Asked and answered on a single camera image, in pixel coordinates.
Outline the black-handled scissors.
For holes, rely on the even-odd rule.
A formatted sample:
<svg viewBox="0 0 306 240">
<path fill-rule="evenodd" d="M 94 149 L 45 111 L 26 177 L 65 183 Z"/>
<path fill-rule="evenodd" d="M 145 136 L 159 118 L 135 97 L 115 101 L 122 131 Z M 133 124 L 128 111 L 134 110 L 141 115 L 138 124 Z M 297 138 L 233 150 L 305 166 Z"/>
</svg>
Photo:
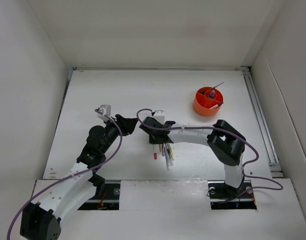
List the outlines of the black-handled scissors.
<svg viewBox="0 0 306 240">
<path fill-rule="evenodd" d="M 211 87 L 211 88 L 208 88 L 208 89 L 200 89 L 200 90 L 198 90 L 197 92 L 198 93 L 200 93 L 200 94 L 202 94 L 202 95 L 204 95 L 207 91 L 213 91 L 214 89 L 216 89 L 217 87 L 219 87 L 220 85 L 222 85 L 224 82 L 221 82 L 221 83 L 219 83 L 219 84 L 217 84 L 216 86 L 214 86 L 214 87 Z"/>
</svg>

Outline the purple-capped white marker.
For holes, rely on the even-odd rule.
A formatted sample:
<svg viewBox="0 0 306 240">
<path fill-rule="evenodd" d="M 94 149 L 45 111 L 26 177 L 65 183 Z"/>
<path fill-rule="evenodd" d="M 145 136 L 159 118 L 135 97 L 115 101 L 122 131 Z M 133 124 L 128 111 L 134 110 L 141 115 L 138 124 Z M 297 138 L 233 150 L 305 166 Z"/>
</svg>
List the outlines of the purple-capped white marker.
<svg viewBox="0 0 306 240">
<path fill-rule="evenodd" d="M 210 107 L 209 109 L 210 109 L 210 110 L 216 109 L 216 108 L 220 107 L 223 103 L 224 103 L 223 101 L 222 101 L 222 102 L 219 102 L 219 103 L 213 105 L 212 107 Z"/>
</svg>

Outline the small blue-capped glue bottle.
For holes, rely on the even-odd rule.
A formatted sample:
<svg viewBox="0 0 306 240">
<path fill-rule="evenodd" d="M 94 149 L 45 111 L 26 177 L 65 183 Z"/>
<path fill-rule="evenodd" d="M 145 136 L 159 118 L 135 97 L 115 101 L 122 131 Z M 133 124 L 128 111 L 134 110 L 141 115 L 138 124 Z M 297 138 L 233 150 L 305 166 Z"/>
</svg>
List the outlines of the small blue-capped glue bottle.
<svg viewBox="0 0 306 240">
<path fill-rule="evenodd" d="M 215 98 L 215 95 L 216 95 L 216 92 L 214 90 L 211 91 L 210 95 L 209 95 L 209 98 L 210 99 L 214 99 Z"/>
</svg>

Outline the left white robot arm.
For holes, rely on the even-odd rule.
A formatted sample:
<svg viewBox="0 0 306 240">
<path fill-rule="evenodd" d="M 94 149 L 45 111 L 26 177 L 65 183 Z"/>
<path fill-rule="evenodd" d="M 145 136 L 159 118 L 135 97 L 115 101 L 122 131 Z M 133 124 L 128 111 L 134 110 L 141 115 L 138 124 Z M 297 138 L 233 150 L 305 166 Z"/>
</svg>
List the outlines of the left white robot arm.
<svg viewBox="0 0 306 240">
<path fill-rule="evenodd" d="M 104 116 L 105 126 L 89 130 L 86 144 L 69 173 L 51 184 L 46 196 L 29 202 L 22 211 L 20 235 L 27 240 L 57 240 L 65 219 L 90 198 L 100 198 L 105 179 L 96 174 L 107 162 L 106 151 L 117 138 L 133 133 L 137 118 Z"/>
</svg>

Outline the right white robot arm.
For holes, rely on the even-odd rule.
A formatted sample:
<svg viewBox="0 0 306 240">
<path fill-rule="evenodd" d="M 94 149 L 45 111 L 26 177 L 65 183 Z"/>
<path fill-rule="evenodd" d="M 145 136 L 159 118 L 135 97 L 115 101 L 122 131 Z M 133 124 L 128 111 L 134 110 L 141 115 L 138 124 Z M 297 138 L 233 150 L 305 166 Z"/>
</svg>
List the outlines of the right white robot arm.
<svg viewBox="0 0 306 240">
<path fill-rule="evenodd" d="M 242 173 L 242 158 L 246 140 L 225 120 L 213 126 L 184 125 L 175 121 L 161 124 L 153 117 L 146 117 L 139 126 L 149 135 L 152 145 L 189 143 L 210 147 L 216 158 L 224 165 L 224 199 L 233 199 L 242 192 L 245 177 Z"/>
</svg>

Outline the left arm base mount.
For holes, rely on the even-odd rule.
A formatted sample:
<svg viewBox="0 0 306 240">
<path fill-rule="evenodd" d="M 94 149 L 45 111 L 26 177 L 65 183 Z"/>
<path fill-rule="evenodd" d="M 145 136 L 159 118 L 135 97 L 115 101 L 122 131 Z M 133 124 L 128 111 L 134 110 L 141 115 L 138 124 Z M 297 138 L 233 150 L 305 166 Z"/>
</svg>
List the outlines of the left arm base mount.
<svg viewBox="0 0 306 240">
<path fill-rule="evenodd" d="M 120 206 L 121 182 L 111 181 L 105 183 L 105 189 L 100 196 L 86 201 L 79 211 L 116 211 Z"/>
</svg>

